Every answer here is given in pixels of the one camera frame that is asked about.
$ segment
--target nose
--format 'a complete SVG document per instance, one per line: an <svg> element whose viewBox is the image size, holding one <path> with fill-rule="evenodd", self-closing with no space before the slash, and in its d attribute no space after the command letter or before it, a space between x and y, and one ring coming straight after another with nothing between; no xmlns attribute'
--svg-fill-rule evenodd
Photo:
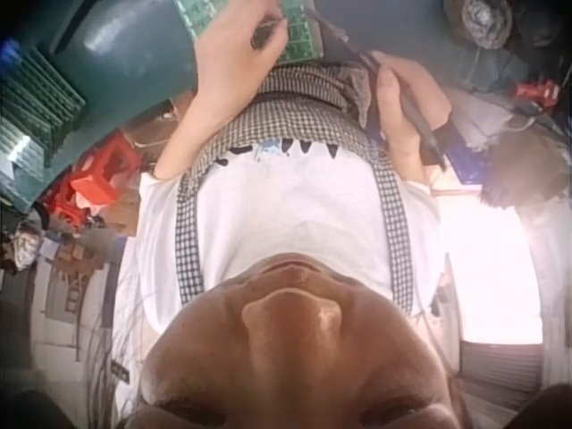
<svg viewBox="0 0 572 429"><path fill-rule="evenodd" d="M278 382L280 374L322 379L338 355L341 307L330 299L277 290L244 306L242 321L252 365L266 383Z"/></svg>

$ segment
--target circuit board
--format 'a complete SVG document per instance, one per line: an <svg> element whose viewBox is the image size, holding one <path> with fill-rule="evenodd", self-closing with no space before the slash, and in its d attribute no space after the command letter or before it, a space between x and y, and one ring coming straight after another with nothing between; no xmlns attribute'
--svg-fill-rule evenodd
<svg viewBox="0 0 572 429"><path fill-rule="evenodd" d="M228 0L174 0L181 17L195 40L209 22L228 4ZM308 19L305 8L314 8L313 0L282 0L288 18L289 42L278 63L315 60L324 55L319 26Z"/></svg>

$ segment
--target red plastic stool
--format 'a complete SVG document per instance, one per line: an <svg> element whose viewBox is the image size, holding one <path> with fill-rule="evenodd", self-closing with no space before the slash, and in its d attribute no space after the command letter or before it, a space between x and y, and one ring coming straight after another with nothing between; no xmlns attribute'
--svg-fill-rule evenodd
<svg viewBox="0 0 572 429"><path fill-rule="evenodd" d="M105 146L80 159L70 184L94 206L107 206L117 201L140 163L139 153L116 131Z"/></svg>
<svg viewBox="0 0 572 429"><path fill-rule="evenodd" d="M75 190L70 186L70 175L66 174L59 185L49 191L44 199L44 207L50 215L79 228L86 222L89 209L78 208L74 198Z"/></svg>

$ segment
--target window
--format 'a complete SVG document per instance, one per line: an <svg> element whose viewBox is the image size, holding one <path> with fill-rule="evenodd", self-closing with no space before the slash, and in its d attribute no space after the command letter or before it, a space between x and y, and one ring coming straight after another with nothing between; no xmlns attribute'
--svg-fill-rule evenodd
<svg viewBox="0 0 572 429"><path fill-rule="evenodd" d="M440 207L463 340L542 344L538 283L517 213L474 196L440 198Z"/></svg>

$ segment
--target white shirt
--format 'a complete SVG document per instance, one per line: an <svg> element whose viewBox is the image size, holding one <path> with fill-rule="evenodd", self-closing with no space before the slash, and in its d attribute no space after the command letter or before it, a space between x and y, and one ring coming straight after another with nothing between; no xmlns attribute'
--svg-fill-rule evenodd
<svg viewBox="0 0 572 429"><path fill-rule="evenodd" d="M265 257L298 252L353 277L391 299L390 257L374 174L368 162L325 144L304 154L295 141L254 145L214 164L198 192L198 249L205 288L238 275ZM181 310L175 268L180 178L140 184L139 281L145 314L162 333ZM429 189L398 179L408 218L416 286L428 307L444 264L439 215ZM414 304L414 313L419 303Z"/></svg>

